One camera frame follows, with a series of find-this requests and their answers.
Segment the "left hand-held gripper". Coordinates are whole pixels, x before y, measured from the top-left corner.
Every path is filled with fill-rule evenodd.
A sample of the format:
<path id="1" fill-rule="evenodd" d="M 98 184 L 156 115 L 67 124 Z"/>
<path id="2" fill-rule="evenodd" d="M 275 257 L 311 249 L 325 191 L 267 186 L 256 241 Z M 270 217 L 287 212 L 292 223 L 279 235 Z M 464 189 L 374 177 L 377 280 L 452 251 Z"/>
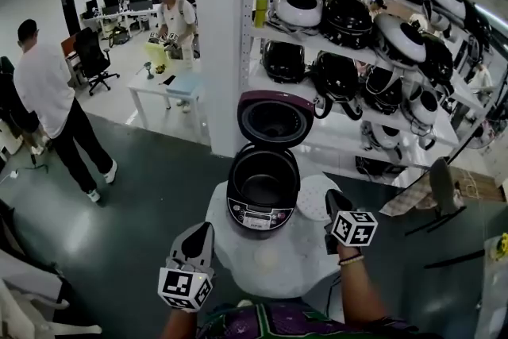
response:
<path id="1" fill-rule="evenodd" d="M 197 313 L 213 290 L 214 227 L 202 222 L 174 239 L 157 294 L 171 308 Z"/>

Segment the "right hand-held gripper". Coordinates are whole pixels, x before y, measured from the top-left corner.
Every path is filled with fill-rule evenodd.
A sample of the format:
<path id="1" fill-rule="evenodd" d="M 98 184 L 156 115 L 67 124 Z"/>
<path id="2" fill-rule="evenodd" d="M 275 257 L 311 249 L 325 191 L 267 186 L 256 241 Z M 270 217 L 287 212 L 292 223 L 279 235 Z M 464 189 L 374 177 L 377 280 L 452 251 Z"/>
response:
<path id="1" fill-rule="evenodd" d="M 339 243 L 356 248 L 370 245 L 378 226 L 372 212 L 355 211 L 352 202 L 339 190 L 327 190 L 325 206 L 329 215 L 325 226 L 328 255 L 337 254 Z"/>

